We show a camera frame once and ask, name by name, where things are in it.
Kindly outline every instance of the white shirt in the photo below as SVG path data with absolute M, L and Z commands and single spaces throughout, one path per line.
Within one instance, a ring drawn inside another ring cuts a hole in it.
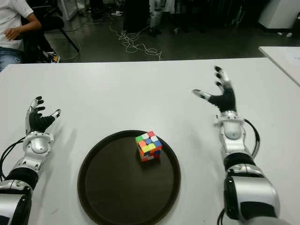
M 8 41 L 4 31 L 22 25 L 21 16 L 28 17 L 33 10 L 26 0 L 0 0 L 0 46 L 23 51 L 23 41 Z

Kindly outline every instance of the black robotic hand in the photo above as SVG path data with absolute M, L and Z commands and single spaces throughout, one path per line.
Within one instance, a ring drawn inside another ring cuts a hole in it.
M 52 115 L 43 117 L 42 113 L 39 112 L 44 110 L 45 107 L 37 107 L 43 103 L 42 97 L 39 96 L 36 97 L 29 106 L 25 119 L 26 135 L 34 131 L 45 132 L 45 130 L 60 116 L 61 110 L 58 109 Z
M 216 82 L 216 85 L 221 89 L 223 94 L 219 96 L 210 95 L 198 89 L 193 90 L 193 93 L 217 106 L 221 113 L 225 111 L 236 112 L 235 96 L 229 77 L 220 67 L 215 66 L 215 71 L 216 77 L 219 79 L 219 82 Z

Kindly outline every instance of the rubik's cube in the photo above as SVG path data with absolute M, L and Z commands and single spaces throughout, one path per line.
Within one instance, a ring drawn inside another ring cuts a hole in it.
M 162 144 L 153 131 L 135 138 L 142 162 L 159 158 Z

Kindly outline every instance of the white cable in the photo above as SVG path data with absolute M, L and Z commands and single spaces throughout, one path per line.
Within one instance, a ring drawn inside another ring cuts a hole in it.
M 60 60 L 72 60 L 72 59 L 75 59 L 80 53 L 81 53 L 81 45 L 79 44 L 79 41 L 77 40 L 77 38 L 75 37 L 75 35 L 74 35 L 74 33 L 72 32 L 72 35 L 73 35 L 73 37 L 74 37 L 74 39 L 76 40 L 76 42 L 77 42 L 77 45 L 78 45 L 78 48 L 79 48 L 79 52 L 75 55 L 75 56 L 73 56 L 73 57 L 70 57 L 70 58 L 61 58 Z
M 137 41 L 139 39 L 140 33 L 142 31 L 146 30 L 147 28 L 149 28 L 149 26 L 147 26 L 144 29 L 140 30 L 138 33 L 126 34 L 125 31 L 121 31 L 121 35 L 120 35 L 120 34 L 118 34 L 117 31 L 112 29 L 112 23 L 113 23 L 113 21 L 110 23 L 109 29 L 112 32 L 116 33 L 116 35 L 119 37 L 119 40 L 124 40 L 124 42 L 122 42 L 122 45 L 126 47 L 125 51 L 127 53 L 135 53 L 135 52 L 140 50 L 140 51 L 145 52 L 145 54 L 147 54 L 147 55 L 157 56 L 158 60 L 162 61 L 162 58 L 161 58 L 162 51 L 158 52 L 158 50 L 155 49 L 155 48 L 146 48 L 146 46 L 143 43 L 137 44 L 137 45 L 135 44 L 135 41 Z

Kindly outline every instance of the white sticker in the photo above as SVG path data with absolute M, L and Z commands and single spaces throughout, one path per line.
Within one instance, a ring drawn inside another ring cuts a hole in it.
M 148 135 L 147 133 L 145 133 L 145 134 L 142 135 L 142 138 L 143 138 L 144 140 L 146 140 L 146 139 L 149 138 L 149 135 Z
M 152 136 L 152 137 L 151 137 L 151 140 L 152 140 L 153 142 L 156 142 L 156 141 L 158 141 L 158 137 Z

